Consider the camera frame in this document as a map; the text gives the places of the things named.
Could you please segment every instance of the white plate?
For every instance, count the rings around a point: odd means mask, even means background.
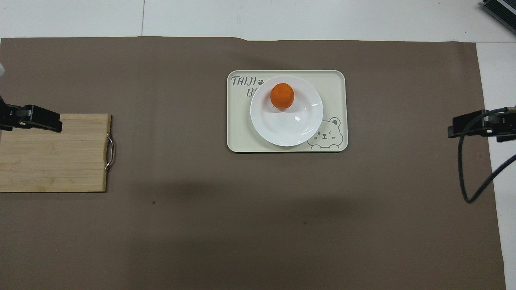
[[[294,90],[294,102],[280,110],[270,101],[272,88],[280,83]],[[265,140],[279,146],[299,145],[312,137],[323,120],[323,102],[317,90],[302,78],[280,75],[264,82],[251,100],[251,121]]]

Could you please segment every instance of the bear cartoon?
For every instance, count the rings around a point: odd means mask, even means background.
[[[319,130],[308,139],[307,143],[311,148],[338,148],[344,136],[341,133],[341,121],[337,117],[333,117],[330,120],[323,120]]]

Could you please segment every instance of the bamboo board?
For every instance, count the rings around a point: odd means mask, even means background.
[[[2,131],[1,192],[105,191],[109,114],[61,114],[62,132]]]

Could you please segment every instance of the tabletop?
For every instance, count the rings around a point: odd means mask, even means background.
[[[0,1],[0,37],[82,36],[476,42],[485,108],[516,104],[516,36],[480,1]],[[492,139],[489,146],[493,169],[516,149]],[[516,288],[515,175],[512,165],[494,181],[508,289]]]

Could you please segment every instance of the brown paper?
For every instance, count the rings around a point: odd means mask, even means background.
[[[7,103],[113,115],[103,194],[2,194],[0,288],[505,289],[492,186],[461,197],[452,117],[483,108],[475,44],[3,39]],[[339,153],[236,154],[233,70],[346,77]],[[474,190],[487,140],[465,142]]]

